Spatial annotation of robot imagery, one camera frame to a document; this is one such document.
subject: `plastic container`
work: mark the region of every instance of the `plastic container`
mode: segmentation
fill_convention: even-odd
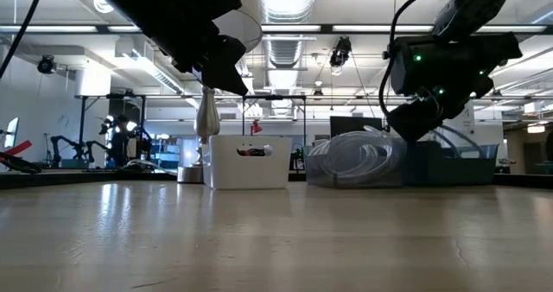
[[[480,145],[482,157],[451,158],[449,149],[420,142],[407,150],[404,185],[417,187],[479,186],[493,183],[498,145]],[[457,148],[461,156],[474,153],[474,147]]]
[[[306,157],[310,185],[333,188],[399,187],[405,143],[367,128],[335,136]]]
[[[266,156],[238,152],[264,149]],[[274,189],[288,184],[292,139],[271,136],[211,136],[204,151],[204,182],[213,189]]]

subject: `metal frame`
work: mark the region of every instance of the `metal frame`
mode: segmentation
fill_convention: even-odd
[[[250,95],[242,97],[242,105],[245,105],[245,101],[248,99],[264,99],[265,101],[275,101],[275,100],[292,100],[294,104],[294,99],[300,99],[303,101],[303,147],[307,146],[307,134],[308,134],[308,123],[307,123],[307,96],[305,95]],[[245,136],[245,111],[242,107],[242,136]]]
[[[85,114],[88,109],[90,109],[98,100],[101,98],[108,100],[124,99],[124,98],[140,98],[142,100],[142,110],[140,111],[140,127],[144,127],[144,122],[146,121],[146,100],[145,95],[136,95],[136,96],[120,96],[120,95],[105,95],[105,96],[75,96],[75,98],[80,98],[80,127],[79,127],[79,144],[83,143],[83,138],[85,134]],[[86,101],[89,98],[94,98],[94,100],[86,105]]]

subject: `table surface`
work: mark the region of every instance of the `table surface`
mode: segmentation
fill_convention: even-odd
[[[553,193],[212,191],[127,181],[0,191],[8,291],[545,291]]]

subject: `spotlight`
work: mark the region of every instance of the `spotlight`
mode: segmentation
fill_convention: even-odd
[[[319,89],[315,89],[313,91],[313,95],[316,96],[316,97],[322,97],[325,94],[322,92],[322,89],[319,88]],[[315,98],[315,101],[321,101],[321,99],[320,98]]]
[[[58,70],[58,65],[54,62],[53,55],[43,55],[36,69],[38,69],[40,73],[51,75]]]
[[[343,67],[349,59],[349,54],[352,52],[352,43],[349,41],[349,37],[342,36],[332,52],[330,57],[331,67]]]

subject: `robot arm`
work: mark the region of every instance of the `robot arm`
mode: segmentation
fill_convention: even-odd
[[[73,142],[64,136],[52,136],[50,137],[50,141],[52,142],[52,148],[54,150],[54,159],[52,160],[52,163],[55,168],[58,168],[61,162],[60,146],[59,146],[60,140],[65,141],[67,144],[73,147],[73,149],[75,150],[75,156],[73,156],[73,159],[83,159],[83,156],[85,155],[83,144]]]
[[[438,14],[433,35],[440,41],[462,41],[491,21],[506,0],[450,0]]]
[[[93,145],[97,145],[99,146],[101,149],[105,150],[107,153],[110,152],[110,149],[108,149],[104,144],[98,142],[98,141],[89,141],[89,142],[86,142],[86,150],[87,150],[87,154],[88,154],[88,162],[90,163],[95,163],[96,160],[94,159],[94,155],[92,153],[92,146]]]
[[[241,0],[106,0],[126,15],[183,73],[210,88],[244,96],[235,68],[245,53],[237,39],[220,35],[213,20],[242,7]]]
[[[416,0],[409,0],[394,16]],[[493,89],[488,77],[509,59],[520,58],[515,35],[471,35],[492,20],[505,0],[451,0],[438,16],[432,35],[401,36],[391,41],[390,62],[378,91],[388,123],[408,142],[415,142],[444,119],[458,116],[470,98]],[[396,94],[414,102],[387,111],[387,76]]]

